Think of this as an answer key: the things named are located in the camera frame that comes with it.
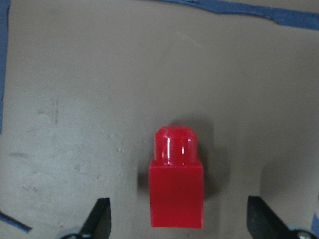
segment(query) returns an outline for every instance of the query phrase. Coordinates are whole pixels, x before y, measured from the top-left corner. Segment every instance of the red toy brick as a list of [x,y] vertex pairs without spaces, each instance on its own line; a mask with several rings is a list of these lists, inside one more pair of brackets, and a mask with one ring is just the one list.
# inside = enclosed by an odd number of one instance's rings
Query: red toy brick
[[164,127],[155,134],[149,187],[153,227],[203,228],[203,167],[190,128]]

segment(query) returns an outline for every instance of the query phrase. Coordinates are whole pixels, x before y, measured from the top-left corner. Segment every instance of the red square block body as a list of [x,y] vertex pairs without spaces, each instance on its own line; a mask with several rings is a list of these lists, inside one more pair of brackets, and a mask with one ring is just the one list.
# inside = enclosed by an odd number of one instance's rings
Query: red square block body
[[155,134],[149,190],[153,227],[203,228],[203,167],[191,129],[165,127]]

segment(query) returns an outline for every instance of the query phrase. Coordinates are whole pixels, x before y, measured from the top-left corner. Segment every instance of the red plastic object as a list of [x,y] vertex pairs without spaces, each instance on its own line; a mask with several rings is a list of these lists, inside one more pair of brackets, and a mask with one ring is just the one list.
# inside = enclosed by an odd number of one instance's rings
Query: red plastic object
[[153,227],[203,228],[203,166],[190,128],[164,127],[155,134],[149,188]]

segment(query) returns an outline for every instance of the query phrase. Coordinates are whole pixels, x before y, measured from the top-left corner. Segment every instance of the red block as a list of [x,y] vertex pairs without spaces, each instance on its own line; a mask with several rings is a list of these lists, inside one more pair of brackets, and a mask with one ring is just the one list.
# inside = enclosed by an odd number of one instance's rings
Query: red block
[[203,166],[190,128],[164,127],[155,134],[149,188],[153,227],[203,228]]

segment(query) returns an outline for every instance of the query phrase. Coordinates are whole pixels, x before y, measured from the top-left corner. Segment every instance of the metal bolt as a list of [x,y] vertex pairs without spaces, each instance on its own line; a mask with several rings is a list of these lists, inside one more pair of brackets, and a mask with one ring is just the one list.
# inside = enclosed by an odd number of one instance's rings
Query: metal bolt
[[311,239],[311,235],[303,231],[298,232],[297,236],[299,239]]

